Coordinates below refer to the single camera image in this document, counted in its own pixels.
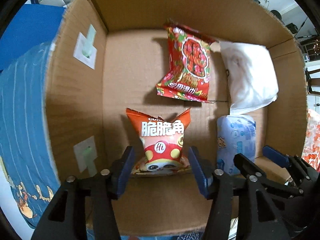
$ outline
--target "blue fabric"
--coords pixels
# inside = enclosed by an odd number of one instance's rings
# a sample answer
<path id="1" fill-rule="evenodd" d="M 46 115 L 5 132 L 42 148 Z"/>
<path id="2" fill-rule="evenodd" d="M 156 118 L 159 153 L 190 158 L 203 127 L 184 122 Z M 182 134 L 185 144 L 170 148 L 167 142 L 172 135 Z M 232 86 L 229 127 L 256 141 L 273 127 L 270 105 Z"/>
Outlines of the blue fabric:
<path id="1" fill-rule="evenodd" d="M 46 139 L 44 79 L 50 45 L 33 47 L 0 75 L 0 155 L 13 197 L 32 228 L 60 186 Z"/>
<path id="2" fill-rule="evenodd" d="M 139 236 L 140 240 L 172 240 L 176 239 L 176 236 Z"/>
<path id="3" fill-rule="evenodd" d="M 0 38 L 0 70 L 32 47 L 52 41 L 64 11 L 63 7 L 51 5 L 23 5 Z"/>

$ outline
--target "black cable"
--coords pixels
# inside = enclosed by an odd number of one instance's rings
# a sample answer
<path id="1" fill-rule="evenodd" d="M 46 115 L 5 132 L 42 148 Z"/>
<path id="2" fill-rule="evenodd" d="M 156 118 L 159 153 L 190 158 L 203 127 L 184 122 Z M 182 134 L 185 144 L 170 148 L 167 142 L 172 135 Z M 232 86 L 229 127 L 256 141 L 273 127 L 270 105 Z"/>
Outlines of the black cable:
<path id="1" fill-rule="evenodd" d="M 306 20 L 301 24 L 301 26 L 300 26 L 300 29 L 298 30 L 298 32 L 294 35 L 294 36 L 296 36 L 298 33 L 299 33 L 299 31 L 301 30 L 301 28 L 304 26 L 304 24 L 306 23 L 306 21 L 308 20 L 308 16 L 307 16 L 307 18 L 306 18 Z"/>

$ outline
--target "white sticker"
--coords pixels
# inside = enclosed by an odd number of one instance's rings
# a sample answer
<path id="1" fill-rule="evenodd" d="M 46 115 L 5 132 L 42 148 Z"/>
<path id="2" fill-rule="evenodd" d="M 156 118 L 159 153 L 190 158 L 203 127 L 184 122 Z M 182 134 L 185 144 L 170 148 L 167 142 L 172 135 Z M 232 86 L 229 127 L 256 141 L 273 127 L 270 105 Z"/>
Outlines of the white sticker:
<path id="1" fill-rule="evenodd" d="M 97 173 L 94 160 L 98 157 L 94 136 L 74 145 L 73 151 L 76 155 L 79 171 L 83 172 L 88 168 L 90 176 Z"/>
<path id="2" fill-rule="evenodd" d="M 163 153 L 165 151 L 165 144 L 163 142 L 157 142 L 155 144 L 156 153 Z"/>
<path id="3" fill-rule="evenodd" d="M 82 51 L 84 49 L 84 45 L 86 43 L 87 38 L 83 36 L 82 33 L 79 33 L 76 48 L 73 52 L 73 56 L 80 60 L 82 63 L 86 64 L 88 67 L 94 69 L 94 65 L 96 63 L 97 49 L 92 46 L 92 53 L 89 57 L 83 55 Z"/>

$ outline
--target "blue packaging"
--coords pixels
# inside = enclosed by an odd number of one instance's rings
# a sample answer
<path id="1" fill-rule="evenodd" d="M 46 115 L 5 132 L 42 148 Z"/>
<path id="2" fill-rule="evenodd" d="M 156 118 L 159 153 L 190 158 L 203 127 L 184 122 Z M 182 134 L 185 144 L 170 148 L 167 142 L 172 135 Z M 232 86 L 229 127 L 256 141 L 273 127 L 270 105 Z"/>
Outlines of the blue packaging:
<path id="1" fill-rule="evenodd" d="M 226 115 L 218 118 L 217 168 L 238 175 L 233 158 L 242 153 L 254 162 L 256 153 L 256 123 L 249 115 Z"/>

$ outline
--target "blue gripper pad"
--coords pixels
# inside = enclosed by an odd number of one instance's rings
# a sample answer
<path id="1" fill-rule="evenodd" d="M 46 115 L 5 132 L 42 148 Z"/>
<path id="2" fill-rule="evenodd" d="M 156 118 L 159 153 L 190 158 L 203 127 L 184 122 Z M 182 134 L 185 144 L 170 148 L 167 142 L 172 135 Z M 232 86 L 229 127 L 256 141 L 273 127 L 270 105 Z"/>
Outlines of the blue gripper pad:
<path id="1" fill-rule="evenodd" d="M 127 186 L 132 168 L 134 166 L 135 152 L 132 146 L 128 146 L 121 159 L 112 164 L 112 180 L 116 184 L 116 195 L 120 197 Z"/>
<path id="2" fill-rule="evenodd" d="M 288 168 L 290 166 L 289 158 L 270 146 L 263 147 L 262 154 L 281 168 Z"/>
<path id="3" fill-rule="evenodd" d="M 200 193 L 205 198 L 208 198 L 208 188 L 213 182 L 211 163 L 207 160 L 202 160 L 199 156 L 198 149 L 194 146 L 189 149 L 188 159 Z"/>

